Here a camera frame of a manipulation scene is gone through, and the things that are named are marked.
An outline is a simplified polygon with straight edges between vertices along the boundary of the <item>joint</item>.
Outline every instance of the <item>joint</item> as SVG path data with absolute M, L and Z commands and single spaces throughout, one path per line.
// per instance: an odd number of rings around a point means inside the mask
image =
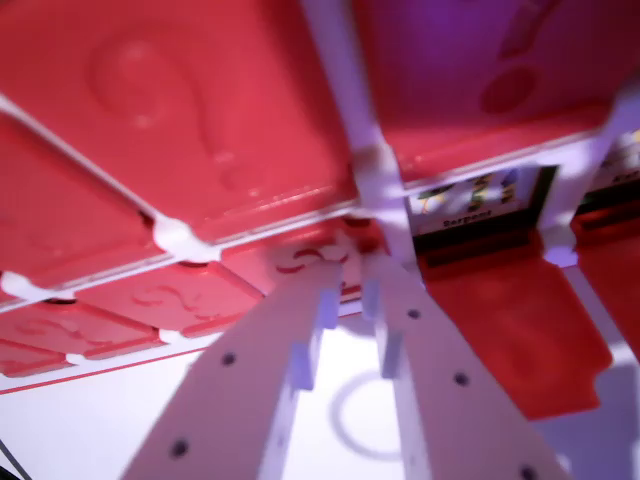
M 569 226 L 556 226 L 540 232 L 544 244 L 544 259 L 560 268 L 578 264 L 575 252 L 576 236 Z
M 156 216 L 153 219 L 153 240 L 167 253 L 195 263 L 220 261 L 220 248 L 200 240 L 191 227 L 175 218 Z
M 177 343 L 185 339 L 185 337 L 183 337 L 180 332 L 177 332 L 175 330 L 165 330 L 163 328 L 161 328 L 158 331 L 158 338 L 160 338 L 161 342 L 166 343 L 168 345 L 171 345 L 172 343 Z

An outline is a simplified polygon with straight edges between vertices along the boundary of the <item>white plastic frame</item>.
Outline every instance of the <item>white plastic frame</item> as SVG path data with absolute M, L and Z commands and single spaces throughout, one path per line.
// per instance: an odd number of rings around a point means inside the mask
M 322 211 L 311 212 L 223 239 L 216 244 L 209 244 L 198 239 L 184 222 L 164 215 L 0 92 L 0 111 L 24 124 L 152 218 L 154 240 L 167 252 L 79 278 L 53 289 L 37 288 L 29 282 L 29 279 L 13 272 L 5 272 L 0 278 L 0 289 L 18 298 L 0 304 L 0 313 L 47 298 L 73 298 L 76 291 L 183 260 L 217 261 L 225 248 L 257 241 L 346 214 L 375 218 L 383 228 L 392 256 L 405 268 L 413 270 L 416 268 L 415 253 L 405 210 L 405 197 L 442 184 L 522 165 L 557 165 L 559 167 L 558 175 L 554 179 L 541 213 L 538 228 L 545 242 L 545 258 L 548 261 L 561 267 L 575 264 L 576 257 L 573 253 L 575 238 L 568 228 L 568 223 L 615 138 L 640 127 L 640 82 L 631 83 L 620 93 L 609 121 L 598 131 L 556 139 L 454 169 L 445 175 L 404 184 L 395 156 L 382 136 L 370 100 L 366 72 L 349 2 L 301 0 L 301 3 L 354 152 L 354 175 L 360 191 L 360 201 L 335 205 Z M 167 346 L 100 361 L 89 361 L 82 356 L 70 355 L 69 360 L 71 363 L 79 364 L 77 367 L 33 375 L 24 379 L 8 379 L 0 375 L 0 391 L 6 388 L 39 384 L 43 381 L 58 381 L 67 376 L 119 368 L 129 363 L 188 352 L 202 348 L 207 338 L 209 337 L 185 339 L 177 332 L 162 331 L 161 339 L 169 343 Z

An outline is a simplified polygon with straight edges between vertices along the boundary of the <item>hole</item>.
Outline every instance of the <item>hole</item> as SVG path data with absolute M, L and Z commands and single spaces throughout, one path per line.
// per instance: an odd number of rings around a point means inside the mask
M 536 74 L 530 68 L 515 67 L 498 75 L 484 89 L 480 106 L 486 113 L 500 114 L 515 110 L 536 88 Z
M 171 447 L 171 456 L 173 458 L 183 457 L 187 451 L 189 450 L 189 444 L 186 440 L 180 439 L 177 440 L 176 443 Z
M 529 465 L 525 465 L 520 469 L 520 477 L 522 480 L 537 480 L 538 474 Z
M 142 210 L 138 210 L 138 215 L 140 215 L 142 217 L 142 224 L 153 230 L 153 218 L 151 218 L 149 215 L 147 215 L 146 213 L 144 213 Z
M 371 225 L 370 218 L 344 217 L 342 221 L 351 228 L 367 228 Z
M 469 377 L 464 372 L 458 372 L 453 376 L 453 381 L 456 382 L 461 387 L 466 387 L 469 385 Z
M 197 263 L 197 262 L 183 261 L 183 262 L 178 262 L 178 264 L 182 265 L 183 267 L 188 267 L 188 268 L 204 268 L 204 267 L 208 267 L 209 266 L 208 262 Z
M 73 305 L 77 301 L 75 298 L 48 298 L 44 302 L 52 305 Z
M 225 353 L 222 356 L 222 364 L 225 367 L 228 367 L 229 365 L 233 365 L 234 363 L 236 363 L 236 354 L 233 352 L 229 352 L 229 353 Z

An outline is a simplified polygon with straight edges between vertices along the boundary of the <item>screw hole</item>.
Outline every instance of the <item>screw hole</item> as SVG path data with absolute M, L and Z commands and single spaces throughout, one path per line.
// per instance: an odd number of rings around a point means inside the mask
M 537 480 L 538 474 L 536 471 L 528 465 L 525 465 L 520 469 L 520 476 L 522 480 Z
M 176 443 L 171 447 L 171 456 L 173 458 L 180 458 L 184 456 L 189 450 L 189 444 L 186 440 L 180 439 L 177 440 Z
M 461 387 L 466 387 L 469 385 L 469 377 L 464 372 L 458 372 L 453 376 L 454 382 L 456 382 Z
M 73 305 L 77 301 L 75 298 L 48 298 L 44 302 L 52 305 Z
M 233 365 L 234 363 L 236 363 L 236 354 L 229 352 L 229 353 L 225 353 L 222 356 L 222 364 L 225 367 L 228 367 L 229 365 Z

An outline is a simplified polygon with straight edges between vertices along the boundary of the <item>embossed question mark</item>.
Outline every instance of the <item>embossed question mark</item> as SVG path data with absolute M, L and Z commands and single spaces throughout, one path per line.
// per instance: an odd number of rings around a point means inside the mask
M 191 298 L 186 298 L 184 292 L 168 285 L 155 285 L 135 292 L 131 300 L 137 305 L 144 307 L 162 307 L 171 301 L 178 304 L 188 313 L 200 321 L 211 321 L 220 317 L 219 313 L 203 313 L 202 301 L 204 296 L 201 292 L 195 292 Z
M 23 335 L 40 336 L 46 335 L 47 329 L 53 333 L 63 333 L 65 336 L 74 341 L 82 341 L 92 347 L 105 347 L 113 342 L 106 340 L 91 340 L 80 330 L 80 327 L 73 322 L 66 320 L 62 323 L 53 322 L 51 320 L 38 318 L 30 319 L 27 322 L 14 326 L 15 330 Z
M 524 0 L 511 19 L 500 44 L 498 60 L 511 60 L 533 48 L 545 21 L 561 0 Z M 482 109 L 490 114 L 507 113 L 522 105 L 536 88 L 535 72 L 524 66 L 512 67 L 498 75 L 480 97 Z
M 218 180 L 228 190 L 254 196 L 264 175 L 260 167 L 238 158 L 225 138 L 241 130 L 241 118 L 219 118 L 211 106 L 242 101 L 237 83 L 225 67 L 225 75 L 209 85 L 198 62 L 215 61 L 222 50 L 212 53 L 197 34 L 176 25 L 145 25 L 111 37 L 93 51 L 88 83 L 102 108 L 135 129 L 151 129 L 170 115 L 189 109 L 197 143 L 218 171 Z M 176 99 L 190 99 L 181 102 Z

